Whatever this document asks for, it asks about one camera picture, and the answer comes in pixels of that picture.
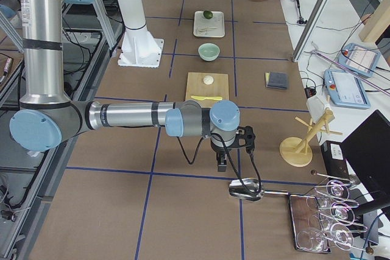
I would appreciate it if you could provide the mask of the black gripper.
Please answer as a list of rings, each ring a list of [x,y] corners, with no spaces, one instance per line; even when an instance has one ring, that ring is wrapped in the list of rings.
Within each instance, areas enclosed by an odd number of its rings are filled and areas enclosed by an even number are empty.
[[[215,152],[225,152],[227,149],[232,149],[235,142],[235,134],[226,133],[211,133],[211,146]],[[217,170],[218,172],[226,172],[227,168],[227,154],[216,154]]]

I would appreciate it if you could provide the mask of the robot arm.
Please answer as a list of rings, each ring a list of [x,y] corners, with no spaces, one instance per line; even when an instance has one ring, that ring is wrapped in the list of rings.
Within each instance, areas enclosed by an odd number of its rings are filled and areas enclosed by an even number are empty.
[[[75,0],[21,0],[26,93],[10,120],[12,138],[28,150],[44,152],[101,127],[163,127],[169,136],[210,139],[223,168],[230,150],[239,146],[239,109],[231,101],[202,108],[193,100],[101,104],[68,97],[63,84],[65,1]]]

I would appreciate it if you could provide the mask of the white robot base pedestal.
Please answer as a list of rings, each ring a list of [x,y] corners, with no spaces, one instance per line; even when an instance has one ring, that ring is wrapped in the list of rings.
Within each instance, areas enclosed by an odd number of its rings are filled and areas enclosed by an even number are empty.
[[[118,0],[118,4],[125,27],[118,65],[159,67],[164,40],[149,32],[142,0]]]

